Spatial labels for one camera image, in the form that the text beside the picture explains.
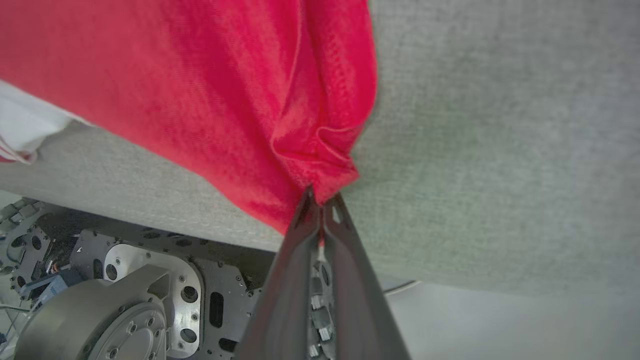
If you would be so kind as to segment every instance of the machinery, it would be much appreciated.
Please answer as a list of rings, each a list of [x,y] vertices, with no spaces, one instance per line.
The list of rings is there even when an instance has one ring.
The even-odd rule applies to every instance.
[[[274,258],[29,199],[3,214],[2,269],[31,309],[16,360],[233,359]],[[331,359],[331,269],[314,269],[307,357]]]

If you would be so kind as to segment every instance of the red fabric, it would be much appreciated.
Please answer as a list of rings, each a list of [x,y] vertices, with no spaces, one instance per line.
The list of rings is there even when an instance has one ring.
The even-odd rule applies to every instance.
[[[361,0],[0,0],[0,78],[279,231],[308,184],[323,201],[358,177],[375,69]]]

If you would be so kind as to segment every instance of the white fabric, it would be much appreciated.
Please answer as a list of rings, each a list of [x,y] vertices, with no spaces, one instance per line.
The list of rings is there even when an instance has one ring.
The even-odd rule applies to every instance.
[[[31,164],[44,139],[63,130],[76,118],[0,81],[0,156]]]

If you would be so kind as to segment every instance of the red garment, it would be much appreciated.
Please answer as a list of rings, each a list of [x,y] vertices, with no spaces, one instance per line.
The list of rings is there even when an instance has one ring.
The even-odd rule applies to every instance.
[[[0,78],[284,232],[358,177],[376,64],[360,0],[0,0]]]

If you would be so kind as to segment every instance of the gray fabric surface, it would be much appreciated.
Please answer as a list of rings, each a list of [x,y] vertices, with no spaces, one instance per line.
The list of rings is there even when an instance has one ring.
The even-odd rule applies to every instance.
[[[371,8],[378,100],[344,194],[376,269],[511,293],[640,288],[640,2]],[[99,129],[0,176],[131,222],[280,243],[203,179]]]

